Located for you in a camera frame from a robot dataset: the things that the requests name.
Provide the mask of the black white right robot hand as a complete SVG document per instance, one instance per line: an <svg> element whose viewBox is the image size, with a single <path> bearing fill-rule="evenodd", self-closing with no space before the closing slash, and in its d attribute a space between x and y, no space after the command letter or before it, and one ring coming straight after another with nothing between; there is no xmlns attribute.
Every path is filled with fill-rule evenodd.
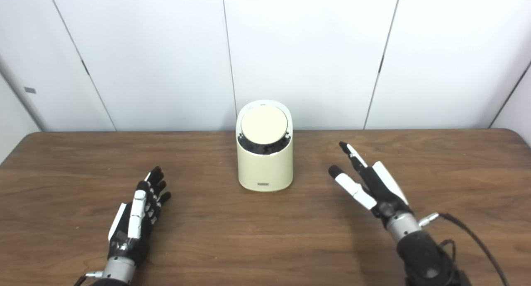
<svg viewBox="0 0 531 286"><path fill-rule="evenodd" d="M330 166L328 172L355 201L379 218L384 226L399 214L413 214L402 189L381 161L368 165L353 146L346 142L338 144L364 184L353 180L337 165Z"/></svg>

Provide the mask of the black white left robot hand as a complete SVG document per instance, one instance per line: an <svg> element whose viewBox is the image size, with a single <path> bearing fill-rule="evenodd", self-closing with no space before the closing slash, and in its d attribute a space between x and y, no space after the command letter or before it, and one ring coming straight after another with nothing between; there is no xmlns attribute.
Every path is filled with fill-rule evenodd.
<svg viewBox="0 0 531 286"><path fill-rule="evenodd" d="M161 167L154 167L135 188L132 201L121 203L109 234L108 258L125 257L139 267L149 252L149 238L161 216L163 205L171 198Z"/></svg>

